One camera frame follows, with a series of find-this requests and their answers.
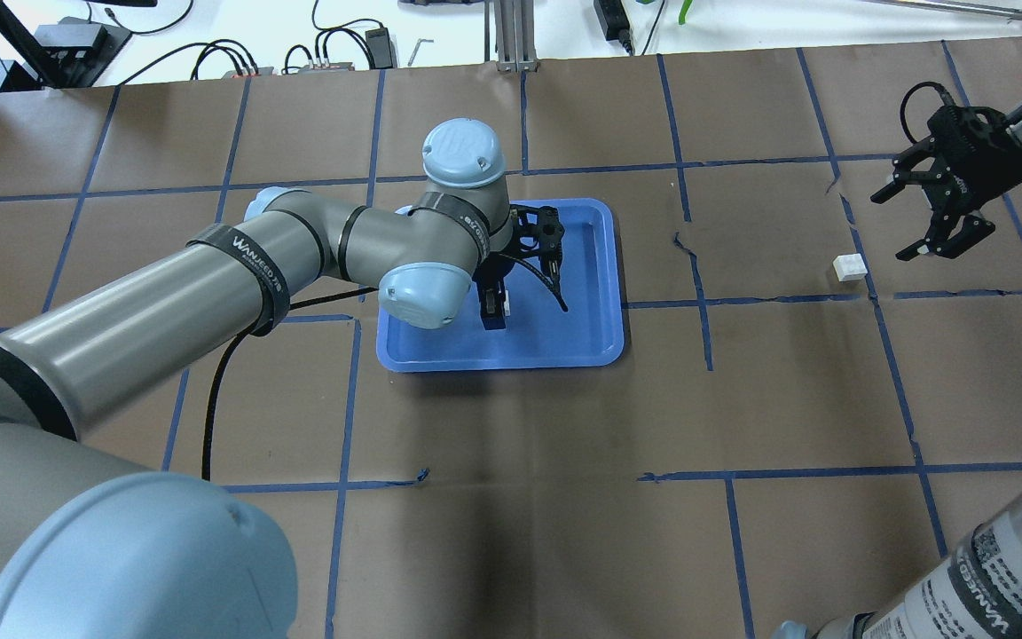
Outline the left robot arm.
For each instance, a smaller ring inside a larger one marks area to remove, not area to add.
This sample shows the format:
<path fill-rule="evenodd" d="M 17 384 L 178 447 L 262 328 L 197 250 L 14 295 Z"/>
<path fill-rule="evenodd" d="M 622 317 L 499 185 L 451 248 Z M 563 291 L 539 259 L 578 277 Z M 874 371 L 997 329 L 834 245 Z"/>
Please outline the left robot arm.
<path fill-rule="evenodd" d="M 321 278 L 447 327 L 518 238 L 486 122 L 442 122 L 404 214 L 267 187 L 240 224 L 0 333 L 0 638 L 285 638 L 287 536 L 206 478 L 150 470 L 80 436 L 207 353 L 268 335 Z"/>

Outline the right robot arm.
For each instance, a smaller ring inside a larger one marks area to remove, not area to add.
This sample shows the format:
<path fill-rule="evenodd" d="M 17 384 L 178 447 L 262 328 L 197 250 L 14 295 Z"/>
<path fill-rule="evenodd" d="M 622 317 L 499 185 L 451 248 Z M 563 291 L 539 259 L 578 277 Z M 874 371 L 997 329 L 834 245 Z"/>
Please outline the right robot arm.
<path fill-rule="evenodd" d="M 919 240 L 897 252 L 954 259 L 994 231 L 980 211 L 1022 185 L 1022 101 L 1009 112 L 957 104 L 934 84 L 941 106 L 926 121 L 871 200 L 881 206 L 910 185 L 932 210 Z M 1022 493 L 965 535 L 934 569 L 883 611 L 833 619 L 819 638 L 1022 638 Z"/>

